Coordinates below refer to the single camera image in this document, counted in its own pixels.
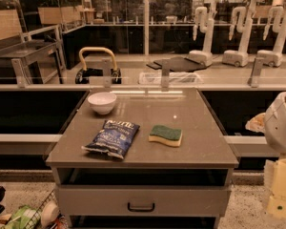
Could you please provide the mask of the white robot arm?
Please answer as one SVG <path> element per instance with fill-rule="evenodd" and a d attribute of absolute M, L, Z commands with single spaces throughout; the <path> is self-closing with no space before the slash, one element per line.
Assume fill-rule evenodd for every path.
<path fill-rule="evenodd" d="M 286 92 L 280 93 L 266 111 L 265 138 L 279 152 L 277 161 L 267 161 L 264 185 L 267 188 L 266 212 L 286 219 Z"/>

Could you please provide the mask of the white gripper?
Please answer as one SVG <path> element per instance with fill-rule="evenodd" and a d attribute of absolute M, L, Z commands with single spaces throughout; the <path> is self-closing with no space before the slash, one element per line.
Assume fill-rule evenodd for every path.
<path fill-rule="evenodd" d="M 266 161 L 264 185 L 271 195 L 266 212 L 276 219 L 286 219 L 286 156 Z"/>

